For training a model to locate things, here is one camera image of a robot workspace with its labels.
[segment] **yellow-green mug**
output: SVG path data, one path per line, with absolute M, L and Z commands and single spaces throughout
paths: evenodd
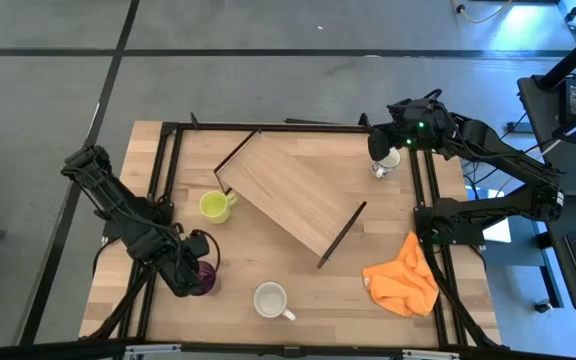
M 230 207 L 237 202 L 235 192 L 228 195 L 221 191 L 210 191 L 205 193 L 199 200 L 199 210 L 213 224 L 221 224 L 228 220 Z

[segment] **wooden board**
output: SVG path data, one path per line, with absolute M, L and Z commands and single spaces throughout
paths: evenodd
M 146 193 L 161 123 L 137 122 L 128 145 L 121 180 L 135 193 Z M 246 136 L 236 131 L 184 131 L 175 178 L 175 220 L 215 236 L 222 249 L 219 291 L 203 297 L 177 298 L 157 280 L 147 338 L 153 341 L 202 341 L 249 344 L 351 346 L 437 346 L 432 315 L 404 318 L 387 312 L 371 299 L 361 282 L 361 269 L 394 258 L 413 229 L 414 187 L 408 151 L 388 178 L 370 173 L 366 135 L 265 132 L 283 151 L 297 157 L 346 196 L 368 205 L 323 268 L 311 264 L 318 256 L 245 198 L 224 224 L 204 219 L 198 202 L 218 190 L 213 170 Z M 420 153 L 422 179 L 425 176 Z M 169 155 L 164 159 L 167 168 Z M 465 199 L 457 158 L 435 158 L 442 196 Z M 163 189 L 163 171 L 160 193 Z M 499 341 L 497 323 L 481 260 L 466 247 L 452 246 L 460 297 L 475 320 Z M 214 252 L 205 257 L 215 261 Z M 121 243 L 99 259 L 81 335 L 96 330 L 126 291 L 131 261 Z M 252 296 L 257 285 L 274 280 L 288 294 L 297 320 L 264 319 Z M 449 339 L 455 341 L 450 307 L 444 300 Z M 133 310 L 135 334 L 141 300 Z
M 256 133 L 217 176 L 238 196 L 323 256 L 359 204 L 353 204 L 329 180 L 277 148 L 273 140 Z

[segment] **wooden table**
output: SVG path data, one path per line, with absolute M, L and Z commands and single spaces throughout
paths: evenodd
M 121 181 L 136 195 L 147 191 L 160 122 L 135 123 Z M 172 200 L 175 221 L 184 228 L 203 229 L 219 242 L 222 264 L 218 291 L 202 297 L 177 298 L 158 278 L 147 339 L 173 342 L 301 344 L 352 346 L 437 346 L 432 314 L 404 318 L 375 304 L 362 285 L 361 269 L 393 259 L 406 234 L 414 229 L 414 185 L 408 151 L 391 176 L 377 180 L 370 173 L 366 134 L 264 132 L 277 146 L 296 156 L 357 203 L 367 206 L 321 269 L 318 256 L 294 239 L 245 198 L 231 218 L 213 225 L 199 211 L 202 194 L 218 190 L 213 169 L 239 144 L 246 131 L 183 133 Z M 169 162 L 172 146 L 164 158 Z M 423 156 L 419 156 L 426 199 L 430 197 Z M 466 199 L 459 160 L 437 156 L 437 179 L 443 197 Z M 163 189 L 165 171 L 159 182 Z M 497 323 L 481 259 L 467 247 L 452 246 L 459 295 L 487 335 L 499 341 Z M 215 261 L 215 253 L 206 258 Z M 131 260 L 120 242 L 101 255 L 81 335 L 90 334 L 110 314 L 126 291 Z M 288 306 L 297 315 L 265 319 L 252 304 L 255 288 L 274 280 L 284 286 Z M 129 334 L 135 334 L 141 300 L 133 309 Z M 455 342 L 450 307 L 444 300 L 448 338 Z

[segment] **mug handle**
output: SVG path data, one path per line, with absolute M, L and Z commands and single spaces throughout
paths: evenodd
M 384 176 L 384 168 L 380 166 L 379 169 L 375 171 L 375 177 L 377 179 L 381 179 L 383 176 Z
M 286 318 L 288 318 L 288 320 L 290 321 L 295 321 L 297 319 L 297 317 L 295 316 L 295 314 L 288 310 L 288 309 L 284 309 L 284 311 L 281 312 L 281 315 L 285 316 Z
M 237 203 L 237 195 L 233 190 L 230 190 L 228 195 L 226 195 L 226 201 L 228 201 L 228 205 L 232 206 Z

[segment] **orange towel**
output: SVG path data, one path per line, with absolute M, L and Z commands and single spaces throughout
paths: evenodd
M 430 314 L 439 293 L 413 232 L 395 260 L 367 267 L 362 275 L 372 299 L 401 316 Z

